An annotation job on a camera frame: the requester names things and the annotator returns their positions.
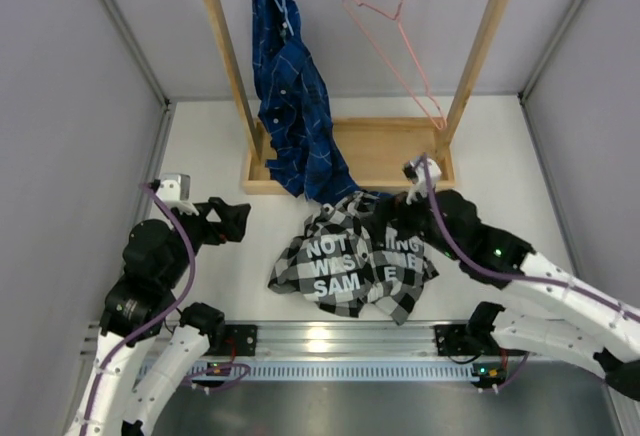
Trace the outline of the black white checkered shirt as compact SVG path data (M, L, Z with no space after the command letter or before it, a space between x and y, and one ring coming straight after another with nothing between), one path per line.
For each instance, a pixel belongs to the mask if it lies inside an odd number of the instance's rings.
M299 293L320 310L357 318L367 304L404 324L428 282L438 276L424 238L398 237L389 223L365 224L384 199L356 191L309 216L271 270L268 288Z

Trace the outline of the pink wire hanger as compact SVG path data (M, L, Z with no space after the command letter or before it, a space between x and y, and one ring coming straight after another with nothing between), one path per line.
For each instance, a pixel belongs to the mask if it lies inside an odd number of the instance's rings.
M404 27L405 2L406 0L397 0L391 10L385 10L365 0L341 0L341 6L381 62L391 72L399 87L413 101L419 112L433 124L437 131L443 131L447 128L445 112L432 92L427 73ZM396 47L397 49L402 49L403 53L408 57L412 69L418 77L418 87L414 87L407 80L397 62L397 57L391 54L389 45L383 43L382 39L378 38L374 31L365 24L360 18L361 13L375 15L394 27L394 35L398 40Z

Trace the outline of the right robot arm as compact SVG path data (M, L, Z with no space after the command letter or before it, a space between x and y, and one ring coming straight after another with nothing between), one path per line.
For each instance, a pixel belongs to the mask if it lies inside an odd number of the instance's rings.
M537 353L580 367L618 393L639 398L639 310L563 270L529 242L484 223L474 203L455 190L433 200L406 195L378 203L371 227L393 224L400 239L419 236L457 262L472 280L548 312L540 318L504 304L478 304L465 328L478 352Z

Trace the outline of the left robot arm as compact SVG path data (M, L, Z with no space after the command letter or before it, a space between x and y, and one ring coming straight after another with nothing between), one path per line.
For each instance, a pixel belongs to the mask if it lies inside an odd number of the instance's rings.
M146 374L139 370L179 303L181 277L195 278L204 246L240 242L251 211L219 197L204 203L159 203L167 221L149 219L130 232L123 274L108 292L86 388L70 435L150 435L196 361L223 349L222 311L205 303L182 310L171 339Z

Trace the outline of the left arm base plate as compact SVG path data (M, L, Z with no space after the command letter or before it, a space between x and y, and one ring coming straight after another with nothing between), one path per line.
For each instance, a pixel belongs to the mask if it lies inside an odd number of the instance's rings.
M227 324L219 347L223 356L253 357L256 353L258 326L254 324Z

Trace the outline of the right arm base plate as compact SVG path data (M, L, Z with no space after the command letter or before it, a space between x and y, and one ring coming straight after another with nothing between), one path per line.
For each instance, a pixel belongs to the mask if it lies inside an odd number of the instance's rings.
M466 340L465 324L435 325L434 336L439 356L466 357L475 354Z

